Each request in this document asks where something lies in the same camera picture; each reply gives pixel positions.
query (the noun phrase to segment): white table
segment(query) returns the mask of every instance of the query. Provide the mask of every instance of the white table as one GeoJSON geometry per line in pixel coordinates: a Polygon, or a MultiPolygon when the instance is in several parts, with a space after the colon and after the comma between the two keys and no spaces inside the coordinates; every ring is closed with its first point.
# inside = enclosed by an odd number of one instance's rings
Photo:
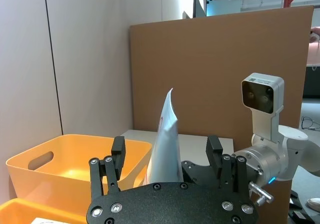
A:
{"type": "MultiPolygon", "coordinates": [[[[145,141],[153,145],[156,141],[157,132],[128,130],[121,134],[121,136],[124,136],[126,139],[130,140],[145,141]]],[[[181,161],[188,160],[198,165],[209,165],[206,155],[207,137],[179,134],[178,140],[181,161]]],[[[223,153],[230,155],[234,153],[233,139],[219,138],[219,140],[223,147],[223,153]]]]}

